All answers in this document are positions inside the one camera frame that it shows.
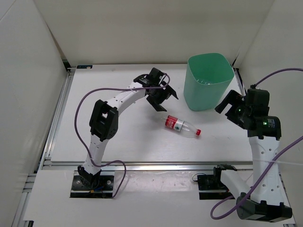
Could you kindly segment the red label bottle red cap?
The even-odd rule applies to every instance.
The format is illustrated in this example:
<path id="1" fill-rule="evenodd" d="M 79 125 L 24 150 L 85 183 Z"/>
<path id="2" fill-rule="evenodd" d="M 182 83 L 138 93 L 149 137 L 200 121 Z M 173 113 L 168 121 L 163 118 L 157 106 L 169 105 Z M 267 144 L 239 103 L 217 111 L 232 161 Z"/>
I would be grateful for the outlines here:
<path id="1" fill-rule="evenodd" d="M 199 138 L 201 130 L 196 128 L 191 123 L 184 121 L 180 118 L 167 115 L 162 118 L 165 128 L 175 131 L 183 137 L 187 138 Z"/>

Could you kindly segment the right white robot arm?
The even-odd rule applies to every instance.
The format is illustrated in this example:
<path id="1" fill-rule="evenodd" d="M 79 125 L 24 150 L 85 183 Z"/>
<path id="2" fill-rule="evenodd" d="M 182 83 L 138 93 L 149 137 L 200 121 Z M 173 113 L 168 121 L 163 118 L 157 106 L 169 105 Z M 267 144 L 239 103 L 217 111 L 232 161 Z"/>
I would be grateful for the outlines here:
<path id="1" fill-rule="evenodd" d="M 246 95 L 231 90 L 215 108 L 217 113 L 231 105 L 226 112 L 229 121 L 247 131 L 253 158 L 253 185 L 241 179 L 231 165 L 214 168 L 213 185 L 227 187 L 236 200 L 234 211 L 242 220 L 275 223 L 290 219 L 292 208 L 285 205 L 279 167 L 274 158 L 279 153 L 281 122 L 270 116 L 270 94 L 262 89 L 248 89 Z"/>

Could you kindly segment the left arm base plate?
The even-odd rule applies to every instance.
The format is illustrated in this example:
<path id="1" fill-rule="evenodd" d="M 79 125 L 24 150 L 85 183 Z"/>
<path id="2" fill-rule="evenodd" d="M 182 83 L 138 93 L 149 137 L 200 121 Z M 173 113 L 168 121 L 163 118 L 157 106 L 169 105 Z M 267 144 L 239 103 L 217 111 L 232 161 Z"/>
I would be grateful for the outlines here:
<path id="1" fill-rule="evenodd" d="M 114 171 L 102 171 L 98 179 L 89 186 L 84 183 L 78 172 L 73 175 L 70 198 L 111 199 L 114 188 Z"/>

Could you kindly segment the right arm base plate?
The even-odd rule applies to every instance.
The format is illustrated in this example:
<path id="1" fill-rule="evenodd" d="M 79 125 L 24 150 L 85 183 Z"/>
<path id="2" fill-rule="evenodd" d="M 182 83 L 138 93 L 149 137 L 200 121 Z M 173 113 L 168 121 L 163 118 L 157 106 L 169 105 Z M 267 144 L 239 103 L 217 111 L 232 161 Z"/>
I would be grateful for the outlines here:
<path id="1" fill-rule="evenodd" d="M 223 200 L 231 196 L 229 189 L 220 181 L 215 179 L 214 175 L 197 173 L 192 176 L 192 182 L 198 184 L 200 200 Z"/>

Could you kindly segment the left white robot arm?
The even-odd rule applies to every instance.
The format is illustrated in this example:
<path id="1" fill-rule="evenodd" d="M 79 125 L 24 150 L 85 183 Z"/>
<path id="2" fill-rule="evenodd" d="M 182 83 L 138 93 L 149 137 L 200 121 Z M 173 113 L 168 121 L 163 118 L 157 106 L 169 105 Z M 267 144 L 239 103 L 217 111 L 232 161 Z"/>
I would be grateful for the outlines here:
<path id="1" fill-rule="evenodd" d="M 157 68 L 150 73 L 136 77 L 127 88 L 118 88 L 118 94 L 113 98 L 95 102 L 89 120 L 90 144 L 86 144 L 80 136 L 77 119 L 80 106 L 77 107 L 74 117 L 74 129 L 78 139 L 87 151 L 87 158 L 83 165 L 78 167 L 81 182 L 88 189 L 95 189 L 99 185 L 102 158 L 107 143 L 118 131 L 119 115 L 136 101 L 146 98 L 148 103 L 157 111 L 164 112 L 161 105 L 170 96 L 177 97 L 176 91 L 169 85 L 168 74 Z"/>

